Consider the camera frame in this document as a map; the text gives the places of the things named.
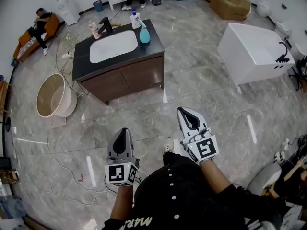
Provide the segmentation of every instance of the sofa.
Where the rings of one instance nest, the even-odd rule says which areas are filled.
[[[45,30],[47,34],[43,39],[44,41],[47,41],[50,37],[55,35],[58,25],[59,20],[57,16],[55,14],[52,14],[50,20],[45,25]],[[27,58],[27,56],[39,46],[40,44],[37,42],[36,38],[31,38],[28,30],[26,30],[25,33],[18,40],[18,45],[13,54],[13,58],[23,62]]]

